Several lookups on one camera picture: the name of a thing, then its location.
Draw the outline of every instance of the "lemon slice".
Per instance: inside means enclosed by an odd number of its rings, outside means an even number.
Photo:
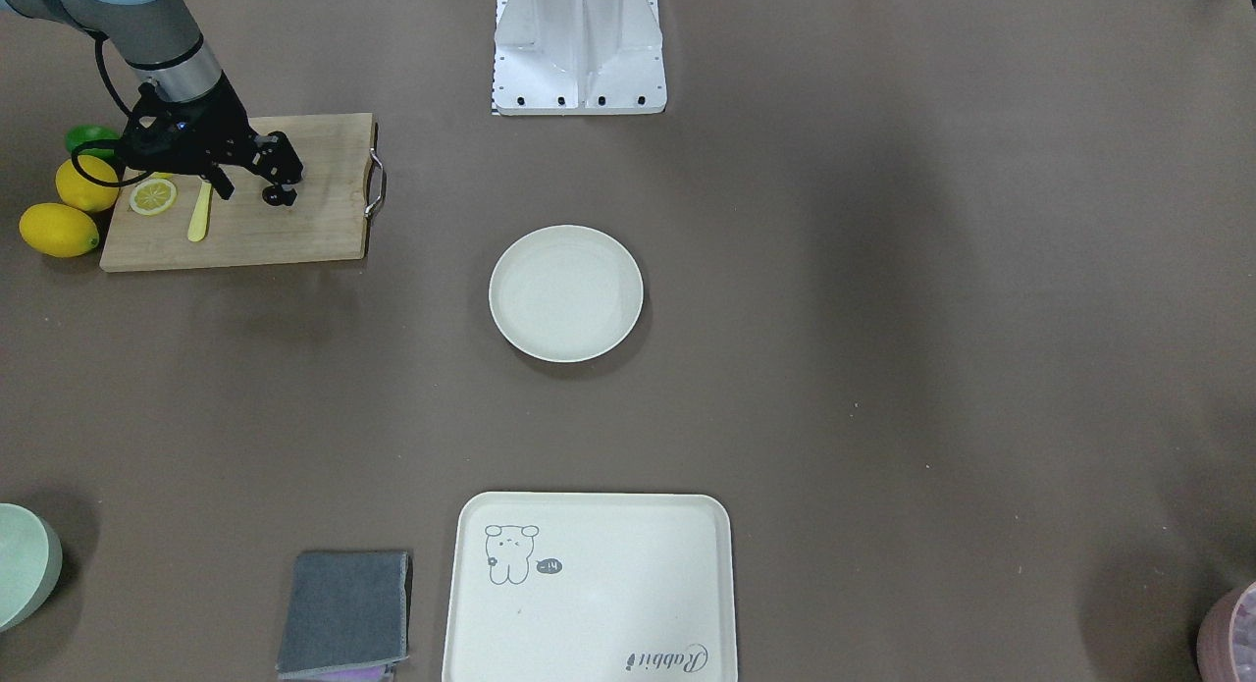
[[[170,180],[144,180],[131,191],[131,211],[139,216],[157,216],[175,205],[178,190]]]

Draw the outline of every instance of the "black cable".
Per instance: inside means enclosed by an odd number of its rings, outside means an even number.
[[[97,180],[87,173],[85,168],[79,162],[79,156],[85,153],[85,151],[113,151],[118,148],[117,141],[88,141],[83,142],[82,146],[77,146],[74,151],[70,151],[70,163],[74,165],[74,171],[80,173],[84,180],[93,182],[95,186],[108,186],[111,190],[121,190],[122,186],[134,185],[134,182],[143,182],[152,176],[152,172],[136,173],[131,180],[122,180],[119,182],[107,182],[104,180]]]
[[[109,92],[109,97],[112,97],[113,102],[118,106],[118,111],[122,111],[122,114],[126,114],[127,119],[131,119],[131,109],[127,108],[124,102],[122,102],[122,97],[118,95],[117,88],[113,88],[113,79],[109,79],[109,70],[104,68],[104,41],[109,38],[109,35],[103,33],[90,33],[90,35],[95,39],[95,69],[100,73],[100,82],[104,83],[104,88]]]

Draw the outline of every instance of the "yellow lemon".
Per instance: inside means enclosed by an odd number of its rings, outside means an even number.
[[[26,245],[53,257],[74,257],[100,244],[100,232],[92,217],[68,205],[33,205],[21,214],[18,231]]]
[[[90,173],[92,177],[97,177],[99,181],[118,181],[118,173],[104,160],[80,154],[79,163],[83,166],[84,172]],[[57,193],[62,196],[63,202],[89,214],[113,208],[113,202],[118,200],[118,190],[84,180],[82,173],[78,173],[78,170],[74,168],[74,163],[70,163],[70,160],[67,160],[57,170]]]
[[[157,216],[175,205],[178,190],[170,180],[144,180],[131,191],[131,211],[141,216]]]

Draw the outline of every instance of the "yellow knife handle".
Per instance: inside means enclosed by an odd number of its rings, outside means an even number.
[[[201,193],[196,196],[196,205],[192,207],[192,222],[187,226],[187,239],[193,244],[205,240],[205,234],[210,230],[210,196],[214,195],[214,186],[210,182],[201,182]]]

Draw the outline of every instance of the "cutting board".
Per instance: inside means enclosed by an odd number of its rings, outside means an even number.
[[[369,113],[296,114],[250,119],[254,131],[288,133],[305,165],[296,202],[266,205],[268,182],[245,168],[224,167],[235,185],[231,200],[214,196],[208,234],[187,239],[200,177],[170,177],[178,190],[175,205],[157,216],[131,211],[131,190],[122,190],[100,257],[104,271],[180,270],[358,260],[367,249],[364,215],[374,146],[376,119]]]

